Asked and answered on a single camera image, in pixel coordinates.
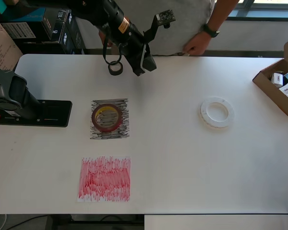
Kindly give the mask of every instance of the black cable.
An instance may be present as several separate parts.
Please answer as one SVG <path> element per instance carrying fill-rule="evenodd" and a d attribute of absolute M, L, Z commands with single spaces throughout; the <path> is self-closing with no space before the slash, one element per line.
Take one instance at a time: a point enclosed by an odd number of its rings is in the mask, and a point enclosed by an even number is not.
<path fill-rule="evenodd" d="M 114 65 L 118 64 L 118 63 L 120 62 L 120 60 L 121 60 L 121 48 L 122 48 L 123 44 L 122 44 L 122 43 L 119 44 L 119 55 L 120 55 L 120 56 L 119 56 L 119 59 L 116 60 L 116 61 L 108 62 L 108 61 L 106 60 L 108 40 L 109 40 L 108 34 L 106 34 L 106 38 L 105 38 L 105 40 L 104 40 L 104 46 L 103 46 L 103 49 L 102 49 L 102 56 L 104 57 L 104 60 L 105 60 L 105 62 L 106 62 L 108 65 L 114 66 Z"/>
<path fill-rule="evenodd" d="M 103 221 L 104 219 L 106 219 L 108 217 L 115 217 L 115 218 L 119 219 L 120 221 L 123 221 L 122 218 L 120 218 L 119 216 L 116 216 L 116 215 L 107 215 L 107 216 L 103 217 L 100 221 Z"/>
<path fill-rule="evenodd" d="M 26 222 L 28 222 L 28 221 L 30 221 L 30 220 L 37 219 L 37 218 L 41 218 L 41 217 L 47 217 L 47 216 L 48 216 L 48 215 L 42 215 L 42 216 L 38 216 L 38 217 L 33 217 L 33 218 L 30 218 L 30 219 L 27 219 L 27 220 L 25 220 L 25 221 L 23 221 L 23 222 L 21 222 L 21 223 L 19 223 L 19 224 L 16 224 L 16 225 L 14 225 L 14 226 L 9 227 L 9 228 L 6 229 L 6 230 L 13 229 L 13 228 L 15 228 L 15 227 L 17 227 L 17 226 L 19 226 L 19 225 L 21 225 L 21 224 L 24 224 L 24 223 L 26 223 Z"/>

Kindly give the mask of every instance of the red scribbles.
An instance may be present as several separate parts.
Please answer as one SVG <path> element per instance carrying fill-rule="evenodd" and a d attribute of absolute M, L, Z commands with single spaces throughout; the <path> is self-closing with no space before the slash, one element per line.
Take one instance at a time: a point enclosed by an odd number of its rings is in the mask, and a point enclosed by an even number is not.
<path fill-rule="evenodd" d="M 129 157 L 83 158 L 78 201 L 129 201 Z"/>

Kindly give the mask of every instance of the white tape roll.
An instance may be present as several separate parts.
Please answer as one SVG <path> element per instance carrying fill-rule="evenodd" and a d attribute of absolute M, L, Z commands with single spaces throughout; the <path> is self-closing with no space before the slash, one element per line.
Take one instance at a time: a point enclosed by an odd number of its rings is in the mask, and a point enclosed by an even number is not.
<path fill-rule="evenodd" d="M 227 118 L 224 121 L 216 121 L 214 120 L 211 116 L 209 116 L 207 109 L 212 103 L 218 103 L 224 106 L 224 108 L 227 110 Z M 213 98 L 208 98 L 205 100 L 202 105 L 201 105 L 201 116 L 203 120 L 210 125 L 211 127 L 214 128 L 225 128 L 230 125 L 230 123 L 234 120 L 235 113 L 231 105 L 225 101 L 222 98 L 219 97 L 213 97 Z"/>

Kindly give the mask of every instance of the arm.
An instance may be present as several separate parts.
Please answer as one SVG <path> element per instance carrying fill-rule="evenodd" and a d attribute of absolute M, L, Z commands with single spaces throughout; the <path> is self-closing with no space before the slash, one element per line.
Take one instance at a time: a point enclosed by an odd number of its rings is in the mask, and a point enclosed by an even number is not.
<path fill-rule="evenodd" d="M 211 30 L 217 31 L 238 2 L 239 0 L 217 0 L 216 6 L 207 23 L 208 27 Z M 201 31 L 186 44 L 183 51 L 190 55 L 202 55 L 209 45 L 210 40 L 211 36 Z"/>

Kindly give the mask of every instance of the grey wall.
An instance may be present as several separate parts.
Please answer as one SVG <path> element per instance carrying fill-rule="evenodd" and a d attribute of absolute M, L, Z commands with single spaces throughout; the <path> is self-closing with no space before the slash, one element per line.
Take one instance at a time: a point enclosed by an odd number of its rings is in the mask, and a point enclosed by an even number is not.
<path fill-rule="evenodd" d="M 98 30 L 77 19 L 86 48 L 102 48 Z M 288 22 L 225 21 L 221 33 L 212 39 L 209 50 L 280 51 L 288 41 Z"/>

